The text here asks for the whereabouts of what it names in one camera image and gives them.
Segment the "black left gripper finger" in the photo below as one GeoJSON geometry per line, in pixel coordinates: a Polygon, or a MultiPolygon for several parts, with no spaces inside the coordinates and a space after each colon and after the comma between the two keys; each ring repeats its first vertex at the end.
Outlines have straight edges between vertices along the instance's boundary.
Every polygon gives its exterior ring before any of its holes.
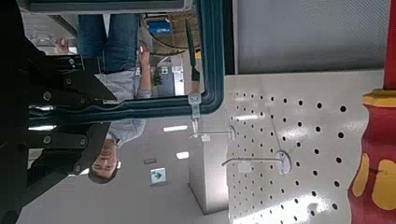
{"type": "Polygon", "coordinates": [[[44,56],[28,63],[30,105],[84,108],[116,101],[116,96],[96,75],[101,72],[97,60],[80,55],[44,56]]]}
{"type": "Polygon", "coordinates": [[[80,175],[98,157],[109,126],[105,122],[29,130],[29,148],[42,149],[42,154],[28,169],[27,186],[53,186],[70,175],[80,175]]]}

